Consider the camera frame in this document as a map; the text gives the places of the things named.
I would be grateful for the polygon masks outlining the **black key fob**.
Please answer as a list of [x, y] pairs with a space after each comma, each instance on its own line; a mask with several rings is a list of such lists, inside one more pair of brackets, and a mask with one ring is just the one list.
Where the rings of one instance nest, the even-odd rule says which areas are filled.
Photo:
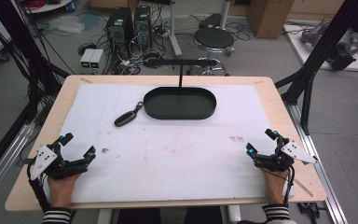
[[121, 116], [119, 116], [114, 121], [115, 126], [122, 127], [122, 126], [128, 124], [129, 122], [133, 121], [137, 117], [137, 113], [143, 107], [143, 105], [144, 105], [143, 102], [139, 102], [133, 110], [128, 111], [128, 112], [122, 114]]

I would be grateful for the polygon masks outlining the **person's left leg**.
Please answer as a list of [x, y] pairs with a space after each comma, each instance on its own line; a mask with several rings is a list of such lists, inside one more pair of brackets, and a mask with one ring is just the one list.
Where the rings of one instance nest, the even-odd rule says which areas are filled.
[[156, 208], [121, 209], [117, 224], [161, 224], [160, 211]]

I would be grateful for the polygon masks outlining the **white table leg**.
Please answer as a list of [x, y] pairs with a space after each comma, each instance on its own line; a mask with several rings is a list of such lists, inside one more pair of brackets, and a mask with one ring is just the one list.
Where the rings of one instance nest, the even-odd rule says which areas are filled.
[[241, 221], [241, 209], [238, 205], [229, 205], [227, 207], [227, 218], [230, 224], [237, 224]]
[[112, 209], [100, 209], [97, 224], [112, 224]]

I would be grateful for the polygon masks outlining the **person's right hand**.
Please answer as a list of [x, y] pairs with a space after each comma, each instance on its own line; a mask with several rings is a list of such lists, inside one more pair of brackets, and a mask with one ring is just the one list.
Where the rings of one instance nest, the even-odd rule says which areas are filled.
[[263, 168], [266, 189], [265, 194], [269, 204], [284, 204], [283, 188], [288, 177], [288, 171], [271, 172]]

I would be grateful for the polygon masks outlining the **white desk stand leg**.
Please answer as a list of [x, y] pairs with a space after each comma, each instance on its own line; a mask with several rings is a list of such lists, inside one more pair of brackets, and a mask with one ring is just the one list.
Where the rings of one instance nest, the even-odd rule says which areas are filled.
[[175, 36], [175, 0], [169, 0], [170, 2], [170, 29], [169, 39], [172, 45], [172, 49], [176, 58], [180, 58], [183, 53], [180, 49], [179, 43]]

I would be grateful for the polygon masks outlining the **slim black computer tower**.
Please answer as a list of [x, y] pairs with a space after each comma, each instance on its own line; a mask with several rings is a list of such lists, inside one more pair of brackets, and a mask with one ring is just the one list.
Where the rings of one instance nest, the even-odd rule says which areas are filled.
[[139, 49], [146, 50], [151, 46], [151, 8], [138, 6], [134, 12], [135, 36]]

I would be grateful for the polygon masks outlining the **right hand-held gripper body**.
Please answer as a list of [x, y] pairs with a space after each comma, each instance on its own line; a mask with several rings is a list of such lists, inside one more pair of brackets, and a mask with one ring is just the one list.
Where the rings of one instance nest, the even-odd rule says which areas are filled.
[[302, 161], [304, 164], [315, 164], [319, 161], [294, 140], [278, 139], [277, 146], [270, 155], [259, 154], [254, 149], [254, 165], [272, 172], [283, 172], [289, 169], [295, 160]]

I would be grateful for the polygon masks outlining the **white power supply box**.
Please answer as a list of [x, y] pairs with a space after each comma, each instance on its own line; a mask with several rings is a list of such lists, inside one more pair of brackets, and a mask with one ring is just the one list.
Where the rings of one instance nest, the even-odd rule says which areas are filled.
[[85, 49], [81, 59], [80, 64], [83, 69], [90, 69], [90, 59], [94, 53], [94, 49]]
[[103, 67], [105, 66], [105, 55], [102, 49], [96, 49], [93, 51], [93, 54], [89, 59], [89, 64], [93, 71], [103, 71]]

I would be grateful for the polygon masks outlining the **person's right leg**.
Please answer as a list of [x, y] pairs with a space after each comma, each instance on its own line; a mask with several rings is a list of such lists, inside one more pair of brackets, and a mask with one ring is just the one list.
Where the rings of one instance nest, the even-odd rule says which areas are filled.
[[189, 207], [184, 224], [223, 224], [220, 207]]

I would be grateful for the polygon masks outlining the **large black computer tower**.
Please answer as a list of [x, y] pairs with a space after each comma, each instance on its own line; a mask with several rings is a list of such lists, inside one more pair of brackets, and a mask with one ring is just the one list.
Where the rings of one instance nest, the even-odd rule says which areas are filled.
[[131, 57], [130, 42], [134, 38], [131, 9], [129, 7], [114, 7], [105, 28], [117, 53], [122, 59], [128, 60]]

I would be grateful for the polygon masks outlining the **white floor platform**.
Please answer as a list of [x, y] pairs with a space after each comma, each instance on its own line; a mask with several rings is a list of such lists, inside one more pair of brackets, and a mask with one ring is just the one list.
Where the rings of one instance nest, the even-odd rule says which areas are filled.
[[[313, 47], [311, 46], [310, 43], [302, 43], [300, 41], [302, 31], [298, 25], [284, 25], [283, 29], [286, 32], [286, 36], [290, 40], [291, 45], [295, 50], [298, 59], [302, 64], [304, 64], [305, 61], [309, 58], [310, 53], [313, 50]], [[358, 54], [355, 53], [353, 55], [353, 58], [355, 59], [355, 61], [349, 64], [345, 68], [345, 71], [358, 72]]]

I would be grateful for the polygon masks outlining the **aluminium floor rail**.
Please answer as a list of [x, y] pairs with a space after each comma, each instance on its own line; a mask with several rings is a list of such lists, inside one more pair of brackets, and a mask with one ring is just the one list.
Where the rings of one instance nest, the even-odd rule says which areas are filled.
[[322, 163], [322, 159], [319, 157], [317, 148], [314, 145], [310, 135], [306, 134], [305, 130], [300, 125], [301, 114], [298, 107], [296, 105], [286, 105], [285, 107], [296, 127], [296, 131], [299, 134], [299, 138], [301, 139], [304, 148], [311, 156], [315, 156], [318, 160], [315, 164], [315, 169], [326, 191], [326, 199], [324, 200], [324, 203], [326, 205], [329, 216], [332, 219], [332, 222], [334, 224], [349, 224], [340, 206], [337, 195], [329, 181], [328, 175]]
[[12, 137], [6, 146], [4, 146], [4, 153], [0, 158], [0, 185], [7, 175], [10, 167], [15, 163], [16, 159], [21, 154], [21, 150], [30, 140], [33, 134], [35, 125], [23, 125]]

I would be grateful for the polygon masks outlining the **black clamp under table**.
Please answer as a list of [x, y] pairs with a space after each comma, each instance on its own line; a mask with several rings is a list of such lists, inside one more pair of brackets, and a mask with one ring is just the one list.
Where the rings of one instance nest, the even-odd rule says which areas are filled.
[[317, 224], [317, 219], [320, 217], [317, 203], [298, 203], [297, 206], [301, 214], [310, 218], [311, 224]]

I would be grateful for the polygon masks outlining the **black round stool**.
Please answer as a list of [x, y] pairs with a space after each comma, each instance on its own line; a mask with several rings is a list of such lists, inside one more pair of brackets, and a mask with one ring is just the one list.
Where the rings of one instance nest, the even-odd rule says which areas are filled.
[[230, 56], [234, 51], [234, 37], [230, 32], [218, 28], [200, 28], [193, 37], [194, 44], [207, 52], [205, 57], [199, 61], [214, 61], [215, 65], [190, 65], [187, 69], [189, 75], [213, 76], [215, 72], [220, 72], [224, 77], [228, 76], [224, 64], [213, 57], [214, 53], [224, 53]]

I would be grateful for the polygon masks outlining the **grey machine on platform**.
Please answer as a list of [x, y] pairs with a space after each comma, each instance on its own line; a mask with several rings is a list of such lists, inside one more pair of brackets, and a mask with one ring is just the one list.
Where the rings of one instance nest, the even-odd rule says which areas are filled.
[[[317, 26], [304, 30], [301, 34], [302, 43], [310, 43], [314, 48], [319, 42], [329, 23], [321, 21]], [[349, 32], [338, 41], [333, 52], [327, 57], [326, 61], [335, 71], [342, 71], [351, 63], [355, 62], [353, 55], [358, 51], [358, 39], [352, 37]]]

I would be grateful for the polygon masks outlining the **black metal frame stand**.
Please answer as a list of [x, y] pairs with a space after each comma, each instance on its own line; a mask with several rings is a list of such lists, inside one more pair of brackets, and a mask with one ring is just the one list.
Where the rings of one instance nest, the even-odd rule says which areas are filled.
[[58, 77], [70, 76], [51, 63], [34, 42], [31, 33], [10, 0], [0, 0], [0, 22], [11, 37], [11, 43], [0, 33], [0, 41], [15, 60], [21, 74], [28, 80], [26, 123], [37, 114], [39, 103], [53, 103], [62, 84]]
[[358, 0], [344, 0], [305, 63], [291, 76], [275, 83], [277, 89], [290, 84], [288, 90], [281, 95], [282, 100], [289, 105], [296, 105], [298, 97], [303, 95], [300, 127], [306, 135], [310, 134], [309, 116], [313, 80], [338, 41], [357, 20]]

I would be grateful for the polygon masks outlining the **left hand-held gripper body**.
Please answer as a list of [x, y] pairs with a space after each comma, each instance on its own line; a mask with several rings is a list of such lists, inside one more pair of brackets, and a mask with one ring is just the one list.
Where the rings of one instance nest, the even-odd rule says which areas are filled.
[[54, 143], [51, 145], [43, 145], [39, 148], [33, 162], [27, 170], [27, 175], [31, 180], [36, 180], [42, 174], [54, 180], [59, 180], [88, 171], [88, 152], [86, 152], [80, 160], [66, 161], [62, 157], [61, 146], [60, 143]]

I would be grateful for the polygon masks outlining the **person's left hand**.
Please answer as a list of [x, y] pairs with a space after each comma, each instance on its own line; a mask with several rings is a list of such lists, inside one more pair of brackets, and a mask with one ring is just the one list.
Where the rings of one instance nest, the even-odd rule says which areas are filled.
[[55, 180], [48, 178], [48, 186], [50, 192], [50, 205], [52, 207], [69, 208], [72, 203], [72, 193], [75, 183], [80, 174], [72, 175], [63, 179]]

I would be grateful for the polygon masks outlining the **black oval tray stand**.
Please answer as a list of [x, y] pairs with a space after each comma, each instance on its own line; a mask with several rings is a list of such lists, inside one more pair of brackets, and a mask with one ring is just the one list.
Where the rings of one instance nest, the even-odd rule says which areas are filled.
[[214, 113], [217, 102], [212, 92], [199, 87], [183, 86], [183, 66], [212, 66], [216, 65], [216, 61], [149, 59], [146, 63], [152, 66], [180, 66], [178, 86], [157, 87], [145, 95], [144, 108], [149, 117], [153, 119], [207, 119]]

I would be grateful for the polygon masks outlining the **white table mat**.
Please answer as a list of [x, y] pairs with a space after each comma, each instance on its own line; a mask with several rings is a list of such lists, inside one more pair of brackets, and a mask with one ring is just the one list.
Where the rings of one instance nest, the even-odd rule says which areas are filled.
[[95, 147], [96, 157], [76, 181], [74, 203], [179, 202], [255, 199], [262, 172], [246, 153], [273, 153], [269, 122], [255, 87], [211, 85], [217, 100], [207, 119], [162, 120], [139, 111], [123, 127], [114, 121], [135, 108], [149, 85], [83, 84], [62, 125], [73, 139], [68, 161]]

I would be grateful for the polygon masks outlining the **person's leg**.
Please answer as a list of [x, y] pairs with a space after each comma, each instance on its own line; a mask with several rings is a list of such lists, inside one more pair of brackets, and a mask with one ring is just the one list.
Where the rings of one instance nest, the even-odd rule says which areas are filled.
[[223, 224], [220, 207], [189, 207], [184, 224]]
[[121, 209], [117, 224], [161, 224], [160, 211], [156, 208]]

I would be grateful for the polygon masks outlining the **clear plastic bag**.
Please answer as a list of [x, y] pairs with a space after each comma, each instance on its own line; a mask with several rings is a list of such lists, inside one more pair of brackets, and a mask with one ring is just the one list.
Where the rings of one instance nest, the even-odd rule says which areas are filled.
[[48, 23], [50, 30], [59, 30], [69, 34], [80, 34], [86, 25], [79, 21], [78, 16], [65, 15]]

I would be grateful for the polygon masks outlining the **brown cardboard box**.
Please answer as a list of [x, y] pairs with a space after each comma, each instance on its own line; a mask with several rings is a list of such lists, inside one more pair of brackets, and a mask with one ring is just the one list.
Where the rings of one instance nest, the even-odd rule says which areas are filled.
[[256, 38], [276, 39], [295, 0], [251, 0], [246, 17]]

